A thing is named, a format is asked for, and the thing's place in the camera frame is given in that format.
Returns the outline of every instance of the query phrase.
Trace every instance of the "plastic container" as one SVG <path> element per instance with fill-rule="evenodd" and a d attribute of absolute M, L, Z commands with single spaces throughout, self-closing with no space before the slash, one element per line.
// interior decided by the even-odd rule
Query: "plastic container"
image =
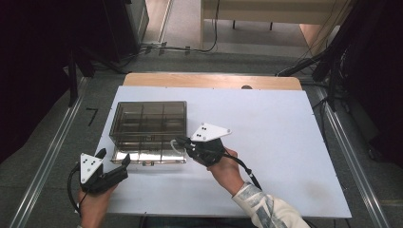
<path fill-rule="evenodd" d="M 171 141 L 186 136 L 186 102 L 118 103 L 109 137 L 115 143 L 113 162 L 130 154 L 132 162 L 186 163 L 185 149 Z"/>

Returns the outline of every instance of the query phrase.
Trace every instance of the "sleeve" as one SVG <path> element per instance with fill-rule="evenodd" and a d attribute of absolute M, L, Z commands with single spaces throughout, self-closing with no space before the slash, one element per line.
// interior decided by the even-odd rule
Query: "sleeve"
<path fill-rule="evenodd" d="M 265 195 L 250 182 L 246 182 L 232 200 L 257 227 L 309 228 L 294 207 L 281 199 Z"/>

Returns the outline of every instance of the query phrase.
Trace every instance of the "wire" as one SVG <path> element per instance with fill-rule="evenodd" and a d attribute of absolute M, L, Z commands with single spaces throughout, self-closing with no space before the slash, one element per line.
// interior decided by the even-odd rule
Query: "wire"
<path fill-rule="evenodd" d="M 324 28 L 324 27 L 326 26 L 326 24 L 329 22 L 330 18 L 332 17 L 333 12 L 334 12 L 334 9 L 335 9 L 335 4 L 336 4 L 336 0 L 334 1 L 333 5 L 332 5 L 332 9 L 331 9 L 331 13 L 330 13 L 329 17 L 326 19 L 325 23 L 323 24 L 323 26 L 321 27 L 321 29 L 320 29 L 319 32 L 317 33 L 317 38 L 319 37 L 319 34 L 323 31 L 323 28 Z M 332 23 L 332 27 L 335 25 L 335 23 L 337 22 L 337 19 L 338 19 L 339 16 L 341 15 L 341 12 L 343 12 L 343 10 L 344 10 L 344 8 L 345 8 L 346 6 L 347 6 L 347 1 L 344 3 L 344 5 L 343 5 L 343 7 L 341 8 L 340 12 L 338 13 L 336 19 L 335 19 L 334 22 Z M 327 37 L 327 35 L 326 35 L 326 36 L 323 36 L 320 40 L 317 40 L 317 38 L 316 38 L 315 41 L 312 43 L 313 45 L 310 46 L 309 49 L 308 49 L 307 51 L 305 51 L 305 53 L 303 53 L 299 58 L 297 58 L 297 59 L 294 61 L 294 65 L 293 65 L 293 66 L 289 66 L 289 67 L 283 69 L 282 71 L 280 71 L 279 73 L 277 73 L 276 76 L 278 76 L 278 75 L 279 75 L 281 72 L 283 72 L 284 70 L 287 70 L 287 69 L 289 69 L 289 68 L 296 67 L 302 60 L 305 59 L 306 55 L 308 55 L 308 53 L 312 50 L 312 48 L 314 48 L 314 47 L 316 47 L 317 45 L 319 45 L 320 42 L 323 41 L 326 37 Z"/>
<path fill-rule="evenodd" d="M 311 227 L 311 228 L 317 228 L 317 226 L 315 226 L 310 220 L 304 219 L 304 221 L 309 225 L 309 227 Z"/>
<path fill-rule="evenodd" d="M 183 152 L 181 152 L 181 151 L 177 150 L 177 148 L 175 148 L 174 142 L 176 142 L 176 140 L 171 140 L 171 147 L 172 147 L 172 149 L 173 149 L 175 152 L 177 152 L 178 154 L 183 154 Z"/>
<path fill-rule="evenodd" d="M 213 46 L 210 49 L 193 49 L 193 48 L 171 47 L 171 46 L 167 46 L 167 47 L 145 46 L 145 47 L 151 48 L 151 49 L 179 50 L 179 51 L 193 51 L 193 52 L 200 52 L 200 53 L 208 53 L 208 52 L 210 52 L 211 50 L 213 50 L 217 46 L 217 40 L 218 40 L 217 21 L 219 20 L 219 12 L 220 12 L 220 0 L 217 2 L 215 18 L 212 19 L 212 24 L 214 24 L 213 25 L 213 30 L 214 30 L 215 38 L 214 38 Z"/>
<path fill-rule="evenodd" d="M 352 228 L 352 226 L 350 225 L 350 221 L 349 221 L 348 219 L 344 219 L 344 220 L 346 221 L 347 226 L 348 226 L 349 228 Z"/>
<path fill-rule="evenodd" d="M 77 213 L 81 216 L 80 208 L 77 206 L 74 197 L 72 196 L 71 193 L 71 180 L 73 175 L 80 169 L 80 164 L 77 163 L 76 166 L 71 170 L 70 174 L 68 175 L 68 180 L 67 180 L 67 193 L 68 193 L 68 198 L 70 199 L 71 204 L 73 205 L 74 209 L 77 211 Z"/>
<path fill-rule="evenodd" d="M 252 173 L 252 169 L 249 169 L 248 167 L 246 167 L 246 165 L 245 165 L 245 163 L 243 163 L 243 161 L 241 161 L 241 160 L 240 160 L 239 158 L 237 158 L 237 157 L 234 157 L 234 156 L 230 155 L 230 154 L 228 153 L 228 151 L 225 150 L 225 153 L 226 153 L 226 154 L 223 154 L 223 156 L 226 157 L 226 158 L 229 158 L 229 159 L 234 160 L 234 161 L 237 162 L 240 166 L 242 166 L 243 169 L 245 169 L 245 172 L 246 172 L 246 173 L 249 175 L 249 177 L 251 178 L 252 182 L 255 184 L 255 186 L 257 186 L 260 190 L 262 190 L 261 187 L 260 187 L 260 184 L 259 184 L 258 180 L 256 179 L 255 175 Z"/>

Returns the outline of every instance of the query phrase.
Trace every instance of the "white table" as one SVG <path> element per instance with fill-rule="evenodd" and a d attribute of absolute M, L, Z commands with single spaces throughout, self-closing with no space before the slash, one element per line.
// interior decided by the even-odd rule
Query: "white table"
<path fill-rule="evenodd" d="M 254 171 L 264 192 L 294 205 L 304 217 L 350 218 L 335 170 L 304 91 L 121 86 L 97 151 L 108 137 L 118 102 L 187 101 L 187 133 L 201 122 L 230 128 L 225 146 Z M 198 163 L 141 166 L 112 195 L 108 212 L 190 217 L 244 217 L 231 196 Z M 241 170 L 245 180 L 247 175 Z"/>

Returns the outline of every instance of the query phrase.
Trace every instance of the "metal rail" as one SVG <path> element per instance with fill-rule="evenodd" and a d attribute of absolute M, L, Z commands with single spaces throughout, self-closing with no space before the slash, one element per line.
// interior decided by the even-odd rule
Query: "metal rail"
<path fill-rule="evenodd" d="M 20 202 L 20 206 L 18 207 L 18 211 L 16 212 L 14 218 L 11 221 L 10 227 L 25 227 L 27 221 L 29 219 L 29 215 L 35 206 L 36 201 L 41 194 L 42 188 L 45 185 L 45 182 L 48 178 L 48 174 L 50 173 L 51 168 L 59 154 L 60 148 L 62 147 L 63 141 L 66 138 L 68 130 L 70 129 L 71 123 L 74 121 L 74 118 L 77 114 L 77 111 L 80 107 L 80 104 L 83 100 L 84 93 L 86 91 L 88 78 L 83 77 L 79 87 L 79 97 L 77 101 L 72 107 L 69 107 L 62 123 L 59 126 L 59 129 L 56 132 L 53 140 L 51 141 L 47 154 L 42 160 L 41 165 L 39 166 L 38 171 L 36 172 L 32 182 L 30 183 L 27 191 L 25 192 L 22 200 Z"/>
<path fill-rule="evenodd" d="M 319 96 L 320 100 L 327 96 L 326 91 L 323 88 L 317 88 L 317 95 Z M 341 151 L 343 152 L 346 162 L 350 167 L 361 197 L 367 206 L 371 219 L 373 220 L 374 227 L 391 227 L 358 158 L 355 155 L 355 150 L 353 149 L 350 140 L 344 131 L 337 113 L 333 112 L 332 109 L 326 105 L 326 114 L 333 130 L 335 131 Z"/>

